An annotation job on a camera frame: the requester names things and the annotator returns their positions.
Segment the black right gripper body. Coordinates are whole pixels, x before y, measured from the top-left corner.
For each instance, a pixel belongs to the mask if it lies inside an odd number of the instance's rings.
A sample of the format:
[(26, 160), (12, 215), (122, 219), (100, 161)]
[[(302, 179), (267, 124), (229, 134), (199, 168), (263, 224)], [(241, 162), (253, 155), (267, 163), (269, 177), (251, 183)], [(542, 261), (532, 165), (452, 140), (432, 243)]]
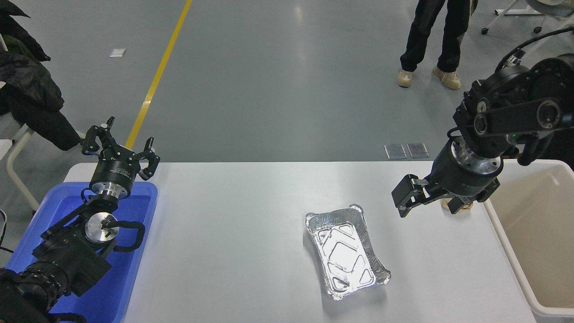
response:
[(500, 186), (501, 157), (474, 153), (463, 139), (450, 139), (437, 155), (428, 182), (456, 196), (484, 202)]

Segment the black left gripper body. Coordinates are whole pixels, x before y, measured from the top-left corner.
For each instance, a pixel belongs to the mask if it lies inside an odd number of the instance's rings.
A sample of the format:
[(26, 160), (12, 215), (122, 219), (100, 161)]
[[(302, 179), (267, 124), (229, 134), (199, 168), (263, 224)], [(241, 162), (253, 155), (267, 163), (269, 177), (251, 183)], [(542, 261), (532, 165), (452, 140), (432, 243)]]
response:
[(121, 150), (119, 153), (111, 150), (101, 151), (90, 181), (90, 190), (102, 192), (111, 189), (117, 192), (131, 192), (136, 174), (141, 169), (137, 161), (129, 161), (134, 155), (131, 150)]

